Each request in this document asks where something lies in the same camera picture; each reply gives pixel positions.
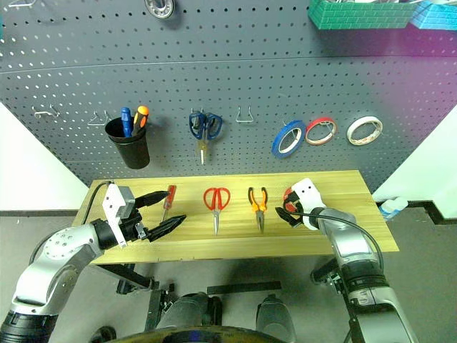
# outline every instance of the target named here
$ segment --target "pliers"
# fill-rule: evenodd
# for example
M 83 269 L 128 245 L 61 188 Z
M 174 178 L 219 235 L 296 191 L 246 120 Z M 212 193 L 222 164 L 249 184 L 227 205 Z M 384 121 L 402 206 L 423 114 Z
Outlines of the pliers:
M 249 187 L 248 190 L 248 199 L 252 205 L 252 210 L 256 213 L 257 227 L 261 233 L 263 233 L 263 227 L 265 225 L 265 217 L 263 213 L 266 211 L 266 202 L 268 201 L 268 194 L 266 193 L 266 188 L 262 187 L 262 203 L 260 206 L 256 203 L 254 199 L 254 188 Z

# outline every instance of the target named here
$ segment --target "pen holder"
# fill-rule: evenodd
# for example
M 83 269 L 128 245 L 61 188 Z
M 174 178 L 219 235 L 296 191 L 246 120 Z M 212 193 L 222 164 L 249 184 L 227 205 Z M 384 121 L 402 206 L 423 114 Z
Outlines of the pen holder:
M 457 4 L 451 6 L 422 1 L 411 23 L 419 29 L 457 31 Z
M 105 132 L 128 168 L 141 169 L 149 164 L 148 144 L 146 143 L 146 127 L 132 137 L 124 137 L 121 118 L 111 120 L 105 126 Z
M 403 29 L 417 4 L 311 0 L 308 16 L 320 30 Z

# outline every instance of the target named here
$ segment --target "wooden table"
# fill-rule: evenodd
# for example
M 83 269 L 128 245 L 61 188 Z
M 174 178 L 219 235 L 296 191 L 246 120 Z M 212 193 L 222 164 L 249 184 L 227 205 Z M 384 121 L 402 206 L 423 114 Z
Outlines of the wooden table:
M 284 191 L 309 177 L 320 191 L 328 207 L 354 214 L 357 222 L 370 232 L 384 252 L 398 247 L 357 170 L 319 171 L 286 174 L 221 175 L 207 177 L 164 177 L 153 179 L 115 179 L 119 186 L 129 186 L 135 197 L 177 186 L 169 216 L 187 214 L 181 226 L 161 239 L 149 243 L 136 241 L 121 249 L 114 247 L 94 261 L 96 264 L 160 262 L 194 259 L 238 259 L 332 254 L 330 244 L 319 231 L 305 227 L 291 228 L 279 218 L 275 207 L 282 206 Z M 74 220 L 81 223 L 94 188 L 103 180 L 95 180 Z M 213 214 L 203 203 L 209 187 L 226 187 L 231 192 L 230 204 L 221 212 L 218 236 L 214 236 Z M 248 188 L 254 187 L 261 199 L 261 187 L 268 191 L 265 232 L 257 229 L 256 216 L 248 202 Z M 102 187 L 92 205 L 88 221 L 105 219 L 101 202 Z M 162 203 L 140 210 L 143 224 L 153 229 L 161 220 Z

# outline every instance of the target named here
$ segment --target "red scissors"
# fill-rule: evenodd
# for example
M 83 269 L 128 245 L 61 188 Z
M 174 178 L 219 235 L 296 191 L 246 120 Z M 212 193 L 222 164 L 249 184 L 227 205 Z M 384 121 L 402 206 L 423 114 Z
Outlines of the red scissors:
M 206 195 L 211 192 L 213 192 L 213 198 L 211 200 L 211 204 L 208 204 L 208 202 L 206 201 Z M 227 201 L 225 204 L 222 204 L 221 192 L 225 192 L 227 194 Z M 219 214 L 229 204 L 230 191 L 227 188 L 208 188 L 203 194 L 203 200 L 205 201 L 206 207 L 208 207 L 208 209 L 213 212 L 214 234 L 217 235 L 217 231 L 219 230 Z

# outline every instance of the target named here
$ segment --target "green storage bin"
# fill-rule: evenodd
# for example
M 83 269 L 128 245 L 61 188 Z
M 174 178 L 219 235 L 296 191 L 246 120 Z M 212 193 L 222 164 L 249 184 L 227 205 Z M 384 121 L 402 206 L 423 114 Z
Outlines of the green storage bin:
M 402 29 L 417 4 L 330 2 L 311 0 L 308 15 L 320 30 Z

